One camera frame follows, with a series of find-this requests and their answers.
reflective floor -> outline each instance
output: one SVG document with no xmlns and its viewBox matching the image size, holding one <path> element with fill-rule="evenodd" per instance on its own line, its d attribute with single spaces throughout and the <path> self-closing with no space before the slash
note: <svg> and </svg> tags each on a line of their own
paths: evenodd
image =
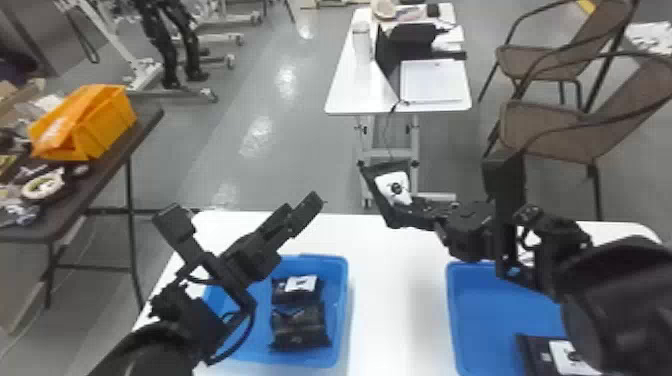
<svg viewBox="0 0 672 376">
<path fill-rule="evenodd" d="M 474 97 L 491 67 L 495 47 L 503 42 L 513 20 L 543 3 L 454 1 L 458 22 L 466 31 Z M 643 6 L 648 11 L 652 3 Z M 263 25 L 236 29 L 246 33 L 245 46 L 213 47 L 214 55 L 237 55 L 234 71 L 210 70 L 207 85 L 218 93 L 220 103 L 162 101 L 166 117 L 134 157 L 137 205 L 158 208 L 179 202 L 193 207 L 272 210 L 284 202 L 296 203 L 315 190 L 328 201 L 327 212 L 366 213 L 359 205 L 353 121 L 323 112 L 353 10 L 295 9 L 298 22 L 293 25 L 285 9 L 276 5 Z M 584 18 L 573 5 L 557 9 L 523 24 L 516 42 L 559 45 L 571 38 Z M 158 58 L 138 25 L 125 26 L 122 39 L 134 54 Z M 68 91 L 84 83 L 118 83 L 119 77 L 128 74 L 110 46 L 101 50 L 101 56 L 101 65 L 83 62 L 50 81 L 50 87 Z M 602 95 L 614 90 L 634 68 L 634 62 L 617 62 Z M 591 67 L 582 77 L 587 87 L 595 71 Z M 483 198 L 480 154 L 499 105 L 511 90 L 510 82 L 497 75 L 481 105 L 464 113 L 421 117 L 421 190 L 455 192 L 461 200 Z M 536 86 L 529 98 L 555 103 L 556 87 Z M 672 177 L 664 167 L 672 156 L 671 121 L 672 110 L 666 108 L 600 161 L 607 219 L 644 223 L 664 239 L 672 235 L 668 225 L 672 198 L 665 194 L 672 187 Z M 408 142 L 402 124 L 396 123 L 390 139 Z M 594 218 L 591 185 L 582 167 L 530 160 L 528 173 L 530 201 L 572 218 Z M 99 203 L 123 203 L 122 179 L 108 186 Z M 137 225 L 141 279 L 147 293 L 170 250 L 150 223 L 139 220 Z M 66 257 L 76 259 L 88 248 L 85 262 L 126 262 L 125 227 L 120 220 L 91 220 L 84 230 Z M 52 310 L 43 313 L 0 361 L 0 374 L 85 375 L 130 329 L 136 313 L 125 277 L 75 273 L 56 293 Z M 11 342 L 12 337 L 0 336 L 0 349 Z"/>
</svg>

orange crate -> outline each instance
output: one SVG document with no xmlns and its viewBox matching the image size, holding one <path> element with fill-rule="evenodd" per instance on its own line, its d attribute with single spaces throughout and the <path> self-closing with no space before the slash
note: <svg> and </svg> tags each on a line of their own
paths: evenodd
<svg viewBox="0 0 672 376">
<path fill-rule="evenodd" d="M 82 86 L 30 126 L 32 156 L 77 161 L 99 158 L 136 120 L 123 86 Z"/>
</svg>

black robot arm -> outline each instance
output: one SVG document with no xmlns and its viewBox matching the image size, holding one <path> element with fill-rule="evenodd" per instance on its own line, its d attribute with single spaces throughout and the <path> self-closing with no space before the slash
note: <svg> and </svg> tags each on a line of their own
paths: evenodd
<svg viewBox="0 0 672 376">
<path fill-rule="evenodd" d="M 453 257 L 494 261 L 497 277 L 559 303 L 569 340 L 594 368 L 672 374 L 670 250 L 639 236 L 594 246 L 576 222 L 527 205 L 522 153 L 499 150 L 483 161 L 486 202 L 412 197 L 404 204 L 397 199 L 404 187 L 377 179 L 407 168 L 405 162 L 361 168 L 389 227 L 434 231 Z M 531 233 L 539 238 L 533 245 Z M 532 260 L 522 259 L 521 249 Z"/>
<path fill-rule="evenodd" d="M 212 365 L 227 358 L 242 345 L 254 325 L 257 302 L 247 288 L 270 275 L 281 261 L 278 249 L 298 236 L 322 207 L 323 201 L 315 192 L 294 209 L 285 204 L 220 256 L 203 251 L 194 239 L 196 229 L 185 209 L 174 204 L 157 214 L 154 225 L 185 265 L 150 302 L 150 317 L 158 318 L 158 322 L 126 336 L 89 376 L 188 376 L 201 361 Z M 199 267 L 207 271 L 208 279 L 192 276 Z M 238 311 L 216 315 L 200 297 L 187 294 L 186 282 L 222 288 L 238 305 Z M 242 337 L 218 353 L 246 320 L 248 326 Z"/>
</svg>

chair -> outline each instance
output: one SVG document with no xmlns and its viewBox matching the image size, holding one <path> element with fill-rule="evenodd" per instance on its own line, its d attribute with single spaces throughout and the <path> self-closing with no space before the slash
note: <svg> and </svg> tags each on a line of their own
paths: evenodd
<svg viewBox="0 0 672 376">
<path fill-rule="evenodd" d="M 513 23 L 504 45 L 496 50 L 495 65 L 478 95 L 479 103 L 483 100 L 498 67 L 501 67 L 502 73 L 511 79 L 515 91 L 518 88 L 519 81 L 533 65 L 537 65 L 538 69 L 544 69 L 566 61 L 577 61 L 598 54 L 607 42 L 629 23 L 635 10 L 630 0 L 603 0 L 581 26 L 574 38 L 566 45 L 554 49 L 510 44 L 518 25 L 523 20 L 560 5 L 575 2 L 575 0 L 560 0 L 550 3 L 525 13 Z M 587 61 L 581 64 L 546 70 L 543 75 L 537 76 L 537 80 L 558 83 L 560 104 L 565 104 L 565 82 L 573 83 L 576 86 L 577 108 L 582 108 L 583 88 L 578 77 L 589 64 L 590 61 Z"/>
<path fill-rule="evenodd" d="M 640 67 L 593 113 L 522 101 L 526 86 L 546 71 L 624 56 L 637 58 Z M 596 215 L 603 220 L 597 159 L 672 98 L 672 60 L 644 52 L 605 53 L 528 72 L 521 85 L 519 95 L 502 106 L 498 147 L 586 165 L 588 177 L 593 181 Z"/>
</svg>

blue tray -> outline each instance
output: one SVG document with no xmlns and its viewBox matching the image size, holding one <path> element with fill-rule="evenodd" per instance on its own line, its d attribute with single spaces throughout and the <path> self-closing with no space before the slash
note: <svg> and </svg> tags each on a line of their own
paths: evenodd
<svg viewBox="0 0 672 376">
<path fill-rule="evenodd" d="M 269 348 L 273 342 L 271 329 L 271 278 L 286 278 L 295 275 L 316 274 L 324 281 L 322 300 L 326 307 L 327 334 L 332 346 L 301 352 L 274 352 Z M 248 289 L 258 302 L 256 321 L 249 338 L 231 358 L 266 364 L 289 364 L 315 368 L 333 367 L 338 361 L 341 338 L 345 324 L 348 293 L 348 263 L 342 257 L 321 255 L 284 256 L 266 280 L 255 283 Z M 217 314 L 235 311 L 238 306 L 219 287 L 209 287 L 203 296 L 205 302 Z M 222 346 L 220 353 L 229 348 L 242 335 L 247 320 Z"/>
<path fill-rule="evenodd" d="M 516 334 L 566 337 L 560 307 L 544 295 L 498 279 L 492 263 L 449 264 L 446 282 L 462 376 L 524 376 Z"/>
</svg>

